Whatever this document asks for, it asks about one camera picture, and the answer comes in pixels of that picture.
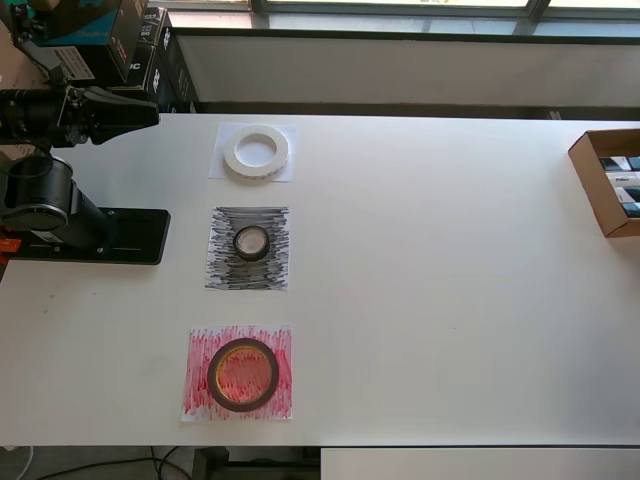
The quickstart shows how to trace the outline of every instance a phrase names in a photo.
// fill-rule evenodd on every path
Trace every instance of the white table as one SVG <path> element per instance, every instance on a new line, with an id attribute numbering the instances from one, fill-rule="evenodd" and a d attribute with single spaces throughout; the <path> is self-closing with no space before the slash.
<path id="1" fill-rule="evenodd" d="M 223 121 L 296 125 L 295 181 L 208 180 Z M 640 239 L 602 236 L 566 156 L 631 126 L 174 115 L 63 152 L 171 230 L 158 267 L 10 263 L 0 445 L 638 443 Z M 205 291 L 224 205 L 291 207 L 288 291 Z M 293 420 L 181 424 L 189 329 L 255 318 L 293 325 Z"/>

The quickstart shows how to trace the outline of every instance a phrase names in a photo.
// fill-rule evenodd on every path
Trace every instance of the blue label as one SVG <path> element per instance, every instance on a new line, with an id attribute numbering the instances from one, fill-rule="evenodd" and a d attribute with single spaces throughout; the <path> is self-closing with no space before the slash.
<path id="1" fill-rule="evenodd" d="M 103 4 L 104 0 L 80 0 L 78 2 L 78 7 L 100 7 Z"/>
<path id="2" fill-rule="evenodd" d="M 116 21 L 116 16 L 117 11 L 111 11 L 89 25 L 85 25 L 80 30 L 76 30 L 64 37 L 53 38 L 41 45 L 104 45 L 109 42 L 109 35 L 111 34 L 113 23 Z"/>

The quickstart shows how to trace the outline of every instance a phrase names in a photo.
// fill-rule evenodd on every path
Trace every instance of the cardboard box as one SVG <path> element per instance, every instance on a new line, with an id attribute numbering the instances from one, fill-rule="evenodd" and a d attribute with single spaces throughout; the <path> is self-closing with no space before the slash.
<path id="1" fill-rule="evenodd" d="M 36 43 L 58 56 L 76 86 L 108 87 L 127 79 L 148 0 L 64 0 L 37 12 L 48 38 Z"/>
<path id="2" fill-rule="evenodd" d="M 157 49 L 145 44 L 139 44 L 136 48 L 127 83 L 122 87 L 112 87 L 109 91 L 157 103 L 162 113 L 171 113 L 177 103 Z"/>
<path id="3" fill-rule="evenodd" d="M 198 95 L 187 62 L 182 55 L 180 43 L 171 32 L 171 20 L 166 9 L 147 8 L 138 42 L 153 45 L 158 49 L 178 101 L 186 104 L 187 110 L 189 103 L 198 102 Z"/>
<path id="4" fill-rule="evenodd" d="M 600 158 L 639 154 L 640 129 L 588 131 L 569 150 L 569 157 L 606 237 L 640 235 L 640 218 L 627 216 Z"/>

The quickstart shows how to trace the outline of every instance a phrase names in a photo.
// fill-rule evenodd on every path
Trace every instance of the black box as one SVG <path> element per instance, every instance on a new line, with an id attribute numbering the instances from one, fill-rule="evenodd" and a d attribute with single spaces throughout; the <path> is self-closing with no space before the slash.
<path id="1" fill-rule="evenodd" d="M 51 47 L 74 85 L 122 85 L 138 41 L 148 0 L 62 0 L 51 12 L 37 12 Z"/>
<path id="2" fill-rule="evenodd" d="M 149 7 L 145 11 L 142 29 L 138 42 L 153 45 L 169 75 L 171 86 L 181 103 L 188 105 L 198 102 L 198 95 L 193 86 L 187 63 L 182 55 L 178 39 L 172 34 L 171 20 L 166 9 Z"/>
<path id="3" fill-rule="evenodd" d="M 163 113 L 178 111 L 178 99 L 171 88 L 164 65 L 157 49 L 150 45 L 138 45 L 127 83 L 112 87 L 109 91 L 123 97 L 157 103 Z"/>

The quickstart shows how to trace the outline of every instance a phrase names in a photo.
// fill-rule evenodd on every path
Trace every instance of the paper sheet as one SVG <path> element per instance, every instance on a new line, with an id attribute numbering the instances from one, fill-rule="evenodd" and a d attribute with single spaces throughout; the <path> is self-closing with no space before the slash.
<path id="1" fill-rule="evenodd" d="M 259 225 L 269 234 L 269 253 L 246 262 L 233 247 L 236 233 Z M 289 208 L 218 207 L 213 210 L 205 287 L 218 290 L 286 290 L 289 285 Z"/>
<path id="2" fill-rule="evenodd" d="M 280 377 L 271 400 L 263 407 L 246 413 L 231 412 L 216 403 L 209 393 L 207 372 L 216 352 L 238 338 L 254 338 L 265 343 L 278 360 Z M 187 377 L 182 404 L 182 421 L 229 419 L 291 419 L 293 408 L 293 373 L 291 369 L 292 331 L 290 325 L 228 326 L 191 330 Z"/>
<path id="3" fill-rule="evenodd" d="M 223 123 L 218 127 L 218 136 L 216 137 L 216 145 L 213 148 L 213 158 L 211 160 L 211 167 L 209 168 L 209 178 L 230 178 L 238 179 L 239 177 L 225 168 L 224 162 L 224 147 L 227 144 L 227 140 L 231 138 L 231 135 L 236 133 L 241 128 L 254 125 L 252 123 Z M 282 133 L 289 142 L 289 160 L 285 167 L 276 173 L 273 177 L 270 177 L 270 182 L 291 182 L 293 181 L 293 164 L 296 158 L 296 144 L 298 142 L 298 130 L 296 127 L 290 125 L 269 125 L 276 128 Z"/>

